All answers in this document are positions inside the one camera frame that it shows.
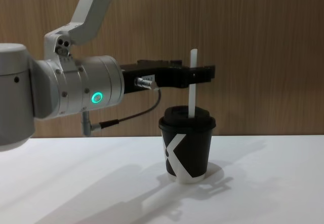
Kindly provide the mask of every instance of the gray cylindrical joint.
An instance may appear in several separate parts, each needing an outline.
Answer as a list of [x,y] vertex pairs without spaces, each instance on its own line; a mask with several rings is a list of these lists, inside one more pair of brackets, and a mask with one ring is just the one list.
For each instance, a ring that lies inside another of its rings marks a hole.
[[21,44],[0,44],[0,151],[29,139],[34,129],[29,54]]
[[72,61],[74,71],[62,71],[55,60],[34,61],[31,67],[35,118],[51,119],[119,104],[124,77],[110,56]]

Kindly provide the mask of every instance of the black paper cup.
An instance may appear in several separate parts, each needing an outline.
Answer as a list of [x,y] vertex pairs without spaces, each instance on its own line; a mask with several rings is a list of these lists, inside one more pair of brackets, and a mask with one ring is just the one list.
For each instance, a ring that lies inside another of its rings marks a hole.
[[188,106],[169,107],[159,120],[169,178],[179,183],[196,183],[205,178],[216,122],[207,110],[195,108],[188,118]]

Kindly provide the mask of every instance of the green led light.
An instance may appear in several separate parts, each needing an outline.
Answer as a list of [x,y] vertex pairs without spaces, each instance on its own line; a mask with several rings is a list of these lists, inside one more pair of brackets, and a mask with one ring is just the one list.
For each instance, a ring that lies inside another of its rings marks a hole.
[[93,94],[91,101],[94,104],[97,104],[99,102],[101,102],[103,99],[103,94],[101,92],[96,92],[95,94]]

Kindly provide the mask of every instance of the glowing green ring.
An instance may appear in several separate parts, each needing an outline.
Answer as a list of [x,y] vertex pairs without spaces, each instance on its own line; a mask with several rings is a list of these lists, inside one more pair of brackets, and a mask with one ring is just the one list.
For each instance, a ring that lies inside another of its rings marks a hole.
[[96,92],[95,94],[93,94],[91,101],[92,101],[92,103],[97,104],[97,103],[101,102],[102,99],[103,99],[103,94],[101,92]]

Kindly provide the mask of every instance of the white straw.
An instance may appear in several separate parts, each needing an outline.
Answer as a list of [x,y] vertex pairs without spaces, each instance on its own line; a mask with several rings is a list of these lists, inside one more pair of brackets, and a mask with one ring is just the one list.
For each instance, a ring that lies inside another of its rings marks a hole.
[[[192,49],[190,53],[190,67],[197,67],[198,49]],[[189,86],[189,104],[188,104],[188,117],[194,118],[196,108],[196,84]]]

